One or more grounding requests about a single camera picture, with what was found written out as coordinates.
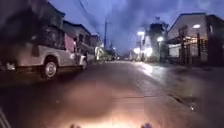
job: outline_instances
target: window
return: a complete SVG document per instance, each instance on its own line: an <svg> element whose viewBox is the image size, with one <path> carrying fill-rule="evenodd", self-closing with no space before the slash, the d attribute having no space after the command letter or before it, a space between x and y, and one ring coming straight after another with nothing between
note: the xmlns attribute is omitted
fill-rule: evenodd
<svg viewBox="0 0 224 128"><path fill-rule="evenodd" d="M91 45L91 42L90 42L90 37L88 35L85 36L85 44L87 45Z"/></svg>
<svg viewBox="0 0 224 128"><path fill-rule="evenodd" d="M43 27L43 41L40 45L56 49L65 49L64 33L54 27Z"/></svg>
<svg viewBox="0 0 224 128"><path fill-rule="evenodd" d="M79 34L79 42L84 42L84 36L82 34Z"/></svg>

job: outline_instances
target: road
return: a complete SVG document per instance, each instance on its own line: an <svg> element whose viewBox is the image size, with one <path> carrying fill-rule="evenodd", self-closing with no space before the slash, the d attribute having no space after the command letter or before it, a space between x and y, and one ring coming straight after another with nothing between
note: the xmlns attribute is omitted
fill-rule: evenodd
<svg viewBox="0 0 224 128"><path fill-rule="evenodd" d="M0 104L12 128L223 127L223 103L210 97L217 90L193 71L98 64L47 83L2 87Z"/></svg>

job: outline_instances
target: dark sky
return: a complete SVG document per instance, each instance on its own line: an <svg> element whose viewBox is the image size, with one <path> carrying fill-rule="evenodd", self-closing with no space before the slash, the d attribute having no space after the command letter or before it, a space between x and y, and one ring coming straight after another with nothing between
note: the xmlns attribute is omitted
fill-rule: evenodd
<svg viewBox="0 0 224 128"><path fill-rule="evenodd" d="M180 13L206 12L224 18L224 0L50 0L66 13L66 20L82 23L103 36L105 17L108 38L119 52L135 47L136 33L155 17L170 25Z"/></svg>

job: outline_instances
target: lamp post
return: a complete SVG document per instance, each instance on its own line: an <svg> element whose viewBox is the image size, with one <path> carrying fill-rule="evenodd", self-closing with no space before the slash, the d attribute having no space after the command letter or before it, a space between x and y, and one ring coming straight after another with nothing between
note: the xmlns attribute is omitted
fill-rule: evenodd
<svg viewBox="0 0 224 128"><path fill-rule="evenodd" d="M201 37L200 37L200 32L199 29L201 28L200 24L195 24L193 29L196 29L197 32L197 47L198 47L198 58L201 61Z"/></svg>
<svg viewBox="0 0 224 128"><path fill-rule="evenodd" d="M159 60L161 61L161 54L162 54L162 50L161 50L161 45L162 45L162 42L164 41L164 38L162 36L158 37L157 38L157 41L159 42Z"/></svg>
<svg viewBox="0 0 224 128"><path fill-rule="evenodd" d="M140 59L141 60L143 60L143 54L141 54L142 53L142 45L143 45L143 43L144 43L144 40L145 40L145 32L144 31L139 31L138 33L137 33L137 35L139 36L139 37L141 37L141 43L140 43L140 53L139 53L139 56L140 56Z"/></svg>

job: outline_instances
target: light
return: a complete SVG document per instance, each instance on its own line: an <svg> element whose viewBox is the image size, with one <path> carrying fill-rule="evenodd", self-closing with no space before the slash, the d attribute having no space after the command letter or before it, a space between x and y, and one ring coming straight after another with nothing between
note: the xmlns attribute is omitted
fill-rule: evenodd
<svg viewBox="0 0 224 128"><path fill-rule="evenodd" d="M145 35L145 32L141 32L141 31L140 31L140 32L137 33L137 35L138 35L138 36L144 36L144 35Z"/></svg>
<svg viewBox="0 0 224 128"><path fill-rule="evenodd" d="M157 41L162 42L162 41L164 41L164 38L162 36L160 36L160 37L158 37Z"/></svg>
<svg viewBox="0 0 224 128"><path fill-rule="evenodd" d="M150 57L153 53L152 48L146 48L144 53L146 54L147 57Z"/></svg>
<svg viewBox="0 0 224 128"><path fill-rule="evenodd" d="M141 52L141 49L140 48L135 48L134 52L135 52L135 54L139 54Z"/></svg>
<svg viewBox="0 0 224 128"><path fill-rule="evenodd" d="M195 24L192 28L194 28L194 29L199 29L200 27L201 27L200 24Z"/></svg>
<svg viewBox="0 0 224 128"><path fill-rule="evenodd" d="M15 64L7 63L6 66L7 66L7 69L8 69L8 70L16 70L16 66L15 66Z"/></svg>

